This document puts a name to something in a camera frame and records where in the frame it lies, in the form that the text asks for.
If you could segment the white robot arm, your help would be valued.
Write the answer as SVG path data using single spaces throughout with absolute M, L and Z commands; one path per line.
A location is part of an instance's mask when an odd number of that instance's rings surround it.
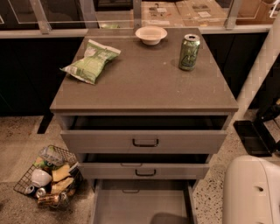
M 252 156 L 235 158 L 223 186 L 222 224 L 280 224 L 280 166 Z

